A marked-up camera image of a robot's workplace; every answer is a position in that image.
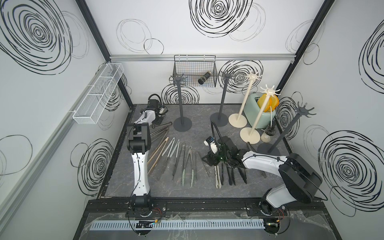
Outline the black silicone tongs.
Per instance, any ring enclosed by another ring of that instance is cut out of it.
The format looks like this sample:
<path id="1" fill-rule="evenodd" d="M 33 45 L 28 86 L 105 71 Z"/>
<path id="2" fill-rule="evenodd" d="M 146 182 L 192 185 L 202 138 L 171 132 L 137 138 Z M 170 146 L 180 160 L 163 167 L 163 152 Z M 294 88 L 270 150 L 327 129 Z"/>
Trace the black silicone tongs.
<path id="1" fill-rule="evenodd" d="M 227 174 L 228 174 L 229 185 L 230 186 L 235 185 L 236 181 L 235 181 L 234 169 L 228 167 L 224 163 L 221 164 L 221 175 L 220 175 L 221 185 L 224 185 L 224 182 L 225 182 L 225 177 L 224 177 L 225 171 L 227 171 Z"/>

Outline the dark grey rack stand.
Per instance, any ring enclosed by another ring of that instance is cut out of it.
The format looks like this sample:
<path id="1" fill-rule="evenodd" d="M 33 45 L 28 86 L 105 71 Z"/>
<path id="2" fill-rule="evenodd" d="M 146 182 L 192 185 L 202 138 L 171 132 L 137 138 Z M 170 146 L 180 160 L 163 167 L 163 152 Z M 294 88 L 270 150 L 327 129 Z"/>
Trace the dark grey rack stand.
<path id="1" fill-rule="evenodd" d="M 223 108 L 224 108 L 224 103 L 225 103 L 225 98 L 226 98 L 226 93 L 228 88 L 228 82 L 230 79 L 233 78 L 233 75 L 230 73 L 225 73 L 223 77 L 225 79 L 225 83 L 224 83 L 224 89 L 223 89 L 222 98 L 221 98 L 220 109 L 218 113 L 214 113 L 210 117 L 210 120 L 214 122 L 218 127 L 224 127 L 228 124 L 228 116 L 223 113 Z"/>
<path id="2" fill-rule="evenodd" d="M 181 82 L 183 78 L 180 76 L 176 76 L 174 78 L 174 82 L 176 82 L 177 90 L 178 90 L 178 100 L 179 100 L 179 108 L 180 108 L 180 117 L 175 119 L 173 122 L 173 126 L 178 132 L 187 132 L 192 127 L 192 121 L 189 118 L 184 117 L 183 111 L 183 103 L 182 103 L 182 91 L 181 91 Z"/>
<path id="3" fill-rule="evenodd" d="M 307 103 L 304 104 L 303 107 L 298 107 L 296 109 L 296 115 L 293 118 L 293 120 L 289 123 L 289 125 L 284 129 L 284 131 L 281 133 L 281 135 L 277 138 L 277 140 L 274 142 L 274 144 L 269 143 L 262 143 L 258 146 L 258 153 L 262 155 L 271 155 L 271 156 L 281 156 L 280 151 L 277 149 L 277 145 L 279 142 L 285 137 L 287 132 L 293 127 L 293 125 L 300 119 L 301 116 L 310 117 L 310 115 L 316 115 L 316 113 L 310 113 L 310 111 L 314 110 L 315 108 L 308 109 Z"/>

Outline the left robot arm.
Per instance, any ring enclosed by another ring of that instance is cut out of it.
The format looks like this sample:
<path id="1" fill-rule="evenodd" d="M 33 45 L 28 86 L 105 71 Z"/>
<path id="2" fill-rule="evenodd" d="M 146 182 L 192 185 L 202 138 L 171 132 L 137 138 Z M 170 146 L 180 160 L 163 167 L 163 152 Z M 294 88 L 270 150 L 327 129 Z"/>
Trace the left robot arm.
<path id="1" fill-rule="evenodd" d="M 164 119 L 164 104 L 158 94 L 148 97 L 147 107 L 134 123 L 127 125 L 128 151 L 134 164 L 134 189 L 129 204 L 133 211 L 152 210 L 148 181 L 148 153 L 152 146 L 150 127 L 160 125 Z"/>

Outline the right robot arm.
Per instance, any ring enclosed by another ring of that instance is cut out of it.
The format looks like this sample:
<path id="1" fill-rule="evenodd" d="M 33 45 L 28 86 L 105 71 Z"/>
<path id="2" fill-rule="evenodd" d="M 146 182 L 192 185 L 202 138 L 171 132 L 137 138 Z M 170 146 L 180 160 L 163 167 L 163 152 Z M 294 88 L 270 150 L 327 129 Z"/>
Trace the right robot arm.
<path id="1" fill-rule="evenodd" d="M 209 152 L 203 162 L 215 168 L 216 186 L 220 188 L 228 173 L 228 182 L 235 184 L 235 171 L 238 171 L 244 183 L 248 182 L 246 170 L 264 171 L 282 179 L 283 183 L 267 190 L 259 201 L 261 212 L 272 215 L 273 210 L 292 202 L 310 204 L 323 183 L 322 177 L 300 155 L 269 155 L 252 149 L 238 149 L 227 136 L 218 140 L 205 139 Z"/>

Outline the green tipped tongs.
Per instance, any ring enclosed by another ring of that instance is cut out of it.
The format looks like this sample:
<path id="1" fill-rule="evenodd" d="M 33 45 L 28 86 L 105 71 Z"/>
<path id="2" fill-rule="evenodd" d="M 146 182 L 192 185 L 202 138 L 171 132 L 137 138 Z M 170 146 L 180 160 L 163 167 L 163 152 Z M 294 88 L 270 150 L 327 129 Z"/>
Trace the green tipped tongs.
<path id="1" fill-rule="evenodd" d="M 194 185 L 195 181 L 195 167 L 194 167 L 194 155 L 193 155 L 193 147 L 188 146 L 187 149 L 187 156 L 184 159 L 183 162 L 183 171 L 182 171 L 182 185 L 184 186 L 186 183 L 186 175 L 187 170 L 191 171 L 191 187 Z"/>

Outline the cream tipped tongs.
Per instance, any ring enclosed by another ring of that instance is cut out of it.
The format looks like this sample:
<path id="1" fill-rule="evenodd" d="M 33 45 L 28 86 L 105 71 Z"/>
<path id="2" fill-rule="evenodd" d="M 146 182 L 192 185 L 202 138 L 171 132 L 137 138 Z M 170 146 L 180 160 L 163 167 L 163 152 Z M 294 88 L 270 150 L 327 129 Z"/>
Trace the cream tipped tongs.
<path id="1" fill-rule="evenodd" d="M 217 189 L 222 187 L 219 166 L 215 166 L 215 186 Z"/>

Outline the cream rack stand front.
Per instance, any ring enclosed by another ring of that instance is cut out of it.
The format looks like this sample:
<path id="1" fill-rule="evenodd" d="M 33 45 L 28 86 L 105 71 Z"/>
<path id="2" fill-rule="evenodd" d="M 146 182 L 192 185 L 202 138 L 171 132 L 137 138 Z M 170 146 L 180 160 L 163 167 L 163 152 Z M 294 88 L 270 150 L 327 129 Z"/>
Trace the cream rack stand front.
<path id="1" fill-rule="evenodd" d="M 279 92 L 280 90 L 275 90 L 275 86 L 272 86 L 271 88 L 269 88 L 266 85 L 265 88 L 261 87 L 261 89 L 263 90 L 262 91 L 263 94 L 267 94 L 267 100 L 272 95 L 276 95 L 276 96 L 280 95 L 280 94 L 277 94 L 277 92 Z M 250 143 L 250 144 L 257 144 L 260 141 L 261 135 L 257 131 L 256 126 L 257 126 L 258 122 L 260 121 L 262 113 L 263 113 L 263 110 L 260 110 L 251 128 L 243 128 L 240 131 L 241 139 L 244 142 Z"/>

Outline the cream rack stand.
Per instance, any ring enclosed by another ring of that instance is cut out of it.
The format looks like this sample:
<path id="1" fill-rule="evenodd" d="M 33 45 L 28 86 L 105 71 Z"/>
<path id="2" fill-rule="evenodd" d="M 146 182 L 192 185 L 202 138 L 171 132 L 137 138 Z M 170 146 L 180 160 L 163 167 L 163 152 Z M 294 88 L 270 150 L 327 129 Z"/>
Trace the cream rack stand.
<path id="1" fill-rule="evenodd" d="M 238 113 L 232 114 L 228 118 L 231 126 L 235 128 L 243 128 L 247 125 L 247 119 L 245 116 L 243 116 L 243 110 L 250 94 L 250 91 L 252 89 L 253 83 L 260 78 L 260 76 L 258 76 L 257 74 L 248 74 L 247 77 L 249 78 L 249 85 L 247 87 L 247 91 L 244 96 L 241 108 Z"/>
<path id="2" fill-rule="evenodd" d="M 265 88 L 261 87 L 261 89 L 263 90 L 262 91 L 263 94 L 267 94 L 267 100 L 272 95 L 276 95 L 276 96 L 280 95 L 280 94 L 277 94 L 277 92 L 279 92 L 280 90 L 275 90 L 275 86 L 272 86 L 271 88 L 269 88 L 266 85 Z M 250 143 L 250 144 L 257 144 L 260 141 L 261 135 L 257 131 L 256 126 L 257 126 L 258 122 L 260 121 L 262 113 L 263 113 L 263 110 L 260 110 L 251 128 L 243 128 L 240 131 L 241 139 L 244 142 Z"/>

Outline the cream rack stand rear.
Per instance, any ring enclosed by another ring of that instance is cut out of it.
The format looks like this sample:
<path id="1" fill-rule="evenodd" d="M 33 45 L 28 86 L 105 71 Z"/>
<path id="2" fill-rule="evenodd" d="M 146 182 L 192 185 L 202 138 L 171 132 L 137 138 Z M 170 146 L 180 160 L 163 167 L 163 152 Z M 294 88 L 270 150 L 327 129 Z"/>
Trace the cream rack stand rear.
<path id="1" fill-rule="evenodd" d="M 247 77 L 249 78 L 249 85 L 247 87 L 247 91 L 244 96 L 241 108 L 238 113 L 232 114 L 228 118 L 231 126 L 235 128 L 243 128 L 247 125 L 247 119 L 245 116 L 243 116 L 243 110 L 250 94 L 250 91 L 252 89 L 253 83 L 260 78 L 260 76 L 258 76 L 257 74 L 248 74 Z"/>

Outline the dark cylinder in basket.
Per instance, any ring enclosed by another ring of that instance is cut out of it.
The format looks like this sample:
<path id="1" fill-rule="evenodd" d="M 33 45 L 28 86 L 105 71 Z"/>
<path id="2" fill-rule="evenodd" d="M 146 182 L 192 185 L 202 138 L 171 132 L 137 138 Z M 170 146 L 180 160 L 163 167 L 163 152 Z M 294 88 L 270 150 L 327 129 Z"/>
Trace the dark cylinder in basket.
<path id="1" fill-rule="evenodd" d="M 211 72 L 206 72 L 203 76 L 201 76 L 199 79 L 198 79 L 198 83 L 200 85 L 203 85 L 207 79 L 209 79 L 211 77 L 212 73 Z"/>

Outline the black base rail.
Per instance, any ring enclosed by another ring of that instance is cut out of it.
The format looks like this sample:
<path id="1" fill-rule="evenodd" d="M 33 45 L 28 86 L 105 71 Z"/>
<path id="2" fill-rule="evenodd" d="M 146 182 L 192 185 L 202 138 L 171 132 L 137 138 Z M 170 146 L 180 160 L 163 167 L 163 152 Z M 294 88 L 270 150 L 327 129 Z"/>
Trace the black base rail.
<path id="1" fill-rule="evenodd" d="M 248 216 L 275 214 L 278 210 L 263 198 L 151 198 L 135 202 L 131 198 L 101 198 L 87 203 L 85 214 L 124 213 L 129 217 L 165 217 L 179 212 L 232 212 L 245 211 Z"/>

